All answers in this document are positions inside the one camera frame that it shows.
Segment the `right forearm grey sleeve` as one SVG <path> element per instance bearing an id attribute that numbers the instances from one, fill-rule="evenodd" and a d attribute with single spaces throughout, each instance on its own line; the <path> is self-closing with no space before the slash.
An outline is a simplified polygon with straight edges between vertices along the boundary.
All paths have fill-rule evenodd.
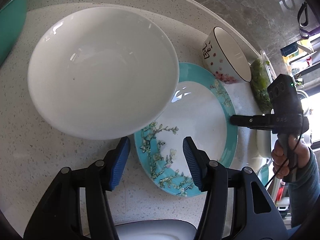
<path id="1" fill-rule="evenodd" d="M 300 226 L 314 208 L 319 197 L 319 171 L 315 154 L 308 148 L 310 159 L 298 168 L 296 181 L 289 183 L 291 228 Z"/>

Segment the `person's right hand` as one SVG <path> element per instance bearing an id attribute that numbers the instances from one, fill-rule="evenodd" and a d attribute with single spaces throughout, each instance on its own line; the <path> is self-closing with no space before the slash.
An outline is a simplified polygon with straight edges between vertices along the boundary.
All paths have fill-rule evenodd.
<path id="1" fill-rule="evenodd" d="M 297 167 L 303 168 L 307 165 L 310 160 L 310 150 L 305 142 L 300 141 L 297 147 L 294 150 L 295 154 L 297 155 Z M 274 149 L 271 152 L 271 157 L 273 159 L 273 171 L 277 173 L 276 178 L 283 179 L 287 176 L 290 172 L 288 167 L 289 161 L 287 161 L 282 167 L 281 165 L 286 160 L 286 156 L 284 154 L 284 149 L 282 148 L 279 140 L 276 141 L 274 145 Z"/>

